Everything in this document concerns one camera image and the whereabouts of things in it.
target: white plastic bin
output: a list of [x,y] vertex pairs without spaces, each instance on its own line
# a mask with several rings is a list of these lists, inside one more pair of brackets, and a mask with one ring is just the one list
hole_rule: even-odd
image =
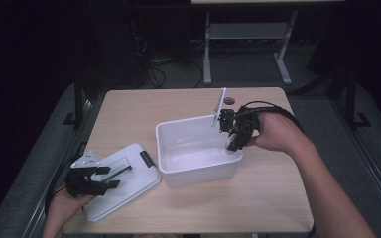
[[169,186],[234,176],[243,152],[227,154],[228,134],[219,133],[219,125],[213,128],[212,121],[209,115],[157,125],[159,169]]

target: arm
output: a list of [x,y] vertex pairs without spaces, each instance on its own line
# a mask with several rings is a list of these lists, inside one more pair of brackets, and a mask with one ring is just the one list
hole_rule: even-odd
[[295,161],[320,237],[375,237],[324,164],[315,145],[286,117],[259,115],[262,131],[248,146],[282,151]]
[[92,195],[74,198],[67,192],[66,188],[57,192],[49,206],[43,238],[61,237],[64,225],[93,199],[95,196]]

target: person's left hand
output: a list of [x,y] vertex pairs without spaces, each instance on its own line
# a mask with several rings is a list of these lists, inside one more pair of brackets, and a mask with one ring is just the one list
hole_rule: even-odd
[[66,188],[58,191],[52,198],[49,206],[43,238],[61,237],[64,225],[69,222],[78,211],[95,199],[96,196],[85,195],[75,198]]

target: white shelf frame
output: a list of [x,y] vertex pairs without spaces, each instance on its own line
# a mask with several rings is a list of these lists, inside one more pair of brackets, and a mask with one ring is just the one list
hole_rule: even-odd
[[293,11],[288,22],[284,23],[210,23],[209,12],[205,22],[205,54],[203,56],[203,83],[212,84],[209,61],[209,41],[217,39],[281,39],[280,50],[274,53],[274,60],[284,84],[291,85],[289,73],[283,58],[296,22],[297,11]]

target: wooden table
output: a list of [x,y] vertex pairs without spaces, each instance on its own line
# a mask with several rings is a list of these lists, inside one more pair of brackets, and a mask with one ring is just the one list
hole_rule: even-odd
[[[139,143],[157,162],[156,126],[165,121],[210,115],[219,88],[124,90],[107,93],[86,150],[102,159]],[[280,88],[228,88],[237,110],[265,100],[290,110]],[[162,178],[147,193],[96,223],[82,212],[65,233],[263,233],[307,232],[313,218],[299,172],[284,153],[244,149],[232,178],[169,187]]]

